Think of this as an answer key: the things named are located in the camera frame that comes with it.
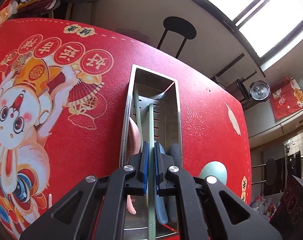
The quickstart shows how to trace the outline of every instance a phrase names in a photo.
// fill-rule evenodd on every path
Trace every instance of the table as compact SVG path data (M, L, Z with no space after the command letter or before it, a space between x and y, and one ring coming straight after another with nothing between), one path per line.
M249 204L244 114L217 84L112 31L8 20L0 27L0 220L14 237L48 209L49 194L55 203L87 175L118 167L133 64L178 81L184 168L198 176L208 162L222 162L227 186Z

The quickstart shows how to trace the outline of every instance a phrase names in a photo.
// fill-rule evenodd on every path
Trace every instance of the window frame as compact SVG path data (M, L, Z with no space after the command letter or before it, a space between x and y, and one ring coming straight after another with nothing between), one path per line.
M270 0L265 0L258 8L256 8L249 16L247 16L238 26L236 23L245 16L259 1L254 0L251 2L242 12L239 13L235 19L230 20L219 8L212 4L209 0L192 0L194 3L202 7L208 13L210 13L216 20L218 20L226 29L228 29L232 35L240 42L240 44L245 48L248 54L252 57L262 75L266 77L261 65L273 57L277 52L279 52L283 47L285 47L295 36L297 36L303 30L303 20L280 42L278 42L274 47L272 47L263 56L259 57L254 50L253 46L249 43L246 37L239 31L251 17L253 17L263 6L265 6Z

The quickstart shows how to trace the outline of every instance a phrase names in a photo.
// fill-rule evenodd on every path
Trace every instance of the mint green egg-shaped object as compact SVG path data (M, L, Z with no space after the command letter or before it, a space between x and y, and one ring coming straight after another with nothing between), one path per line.
M223 184L227 182L227 170L224 164L221 162L209 162L207 163L199 174L199 178L205 179L207 176L215 176Z

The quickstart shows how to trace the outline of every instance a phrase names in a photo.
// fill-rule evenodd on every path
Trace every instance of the red placemat with cartoon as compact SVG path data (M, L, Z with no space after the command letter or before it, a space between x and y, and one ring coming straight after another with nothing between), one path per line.
M296 80L274 87L270 103L276 120L303 109L303 93Z
M0 26L0 220L22 231L87 175L118 168L130 73L137 64L178 80L183 165L211 161L246 203L251 163L241 104L179 60L101 28L51 19Z

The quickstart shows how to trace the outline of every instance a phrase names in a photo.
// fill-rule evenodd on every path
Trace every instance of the metal tray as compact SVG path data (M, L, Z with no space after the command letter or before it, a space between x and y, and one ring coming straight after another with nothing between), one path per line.
M119 165L123 166L128 162L126 148L129 117L136 122L136 106L133 100L134 85L139 94L143 140L148 141L148 111L149 104L152 103L154 105L154 139L159 141L166 152L171 145L178 143L182 160L181 117L177 80L144 67L133 65L126 100ZM148 209L146 199L144 196L131 196L131 198L135 199L133 206L137 213L133 215L126 211L124 240L147 239ZM178 231L176 221L167 224L167 226ZM157 224L157 239L171 237L176 234L168 227Z

